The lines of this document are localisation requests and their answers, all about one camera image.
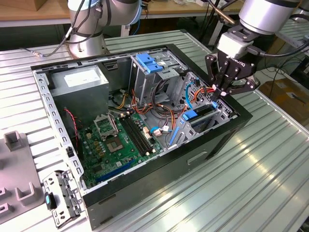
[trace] blue tab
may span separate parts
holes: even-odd
[[[185,115],[185,114],[183,114],[183,119],[184,119],[185,121],[188,121],[188,120],[189,120],[188,116]]]
[[[212,104],[212,106],[216,109],[216,108],[218,108],[218,104],[216,103],[216,102],[211,102],[211,104]]]
[[[46,196],[45,199],[46,199],[46,204],[49,204],[50,203],[49,196]]]
[[[174,141],[178,131],[179,131],[179,127],[177,127],[175,132],[173,133],[173,136],[172,136],[172,138],[169,141],[169,145],[172,145],[172,143],[173,143],[173,141]]]
[[[144,53],[144,54],[137,54],[136,59],[142,64],[144,63],[145,65],[152,64],[154,61],[154,58],[152,58],[149,54]]]
[[[184,112],[183,118],[188,121],[189,119],[192,119],[197,116],[197,113],[194,110],[188,110]]]
[[[147,65],[146,70],[148,73],[154,73],[154,72],[159,72],[162,71],[163,68],[158,65],[157,63],[152,64],[152,65]]]
[[[148,73],[159,72],[163,70],[163,67],[158,65],[155,62],[155,59],[152,58],[149,54],[137,54],[136,59],[138,62],[147,70]]]

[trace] cardboard box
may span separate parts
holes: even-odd
[[[0,0],[0,5],[37,11],[47,0]]]
[[[269,97],[272,81],[265,82],[259,90]],[[290,79],[276,80],[271,100],[302,126],[309,124],[309,94]]]

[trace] yellow wire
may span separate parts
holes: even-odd
[[[116,109],[121,109],[122,107],[124,107],[125,102],[126,102],[126,96],[127,96],[127,94],[124,94],[124,97],[122,98],[121,104],[118,107],[116,107]]]

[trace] wooden shelf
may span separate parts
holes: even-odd
[[[238,1],[227,7],[225,11],[239,12],[243,3]],[[186,5],[176,4],[173,0],[166,2],[154,1],[150,2],[148,6],[149,15],[162,14],[191,14],[191,13],[205,13],[206,7],[201,7],[195,3],[188,3]],[[66,0],[47,0],[47,2],[38,11],[28,11],[8,6],[0,6],[0,21],[16,21],[16,20],[47,20],[69,18],[70,11],[68,9]]]

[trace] motherboard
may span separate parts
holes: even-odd
[[[138,114],[100,119],[78,131],[83,146],[84,181],[88,188],[163,152]]]

